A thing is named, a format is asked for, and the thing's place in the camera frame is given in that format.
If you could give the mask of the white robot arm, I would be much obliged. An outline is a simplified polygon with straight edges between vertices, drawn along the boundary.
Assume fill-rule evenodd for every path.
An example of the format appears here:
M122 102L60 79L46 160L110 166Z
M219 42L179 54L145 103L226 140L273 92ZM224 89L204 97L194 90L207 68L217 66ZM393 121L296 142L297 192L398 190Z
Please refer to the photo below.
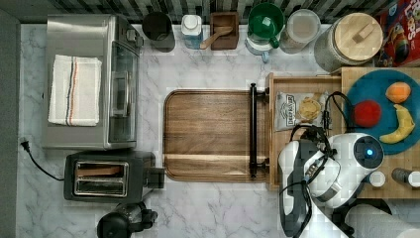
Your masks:
M381 143L365 133L334 135L320 145L293 140L279 153L279 220L287 238L348 238L351 229L326 215L348 206L362 181L384 159Z

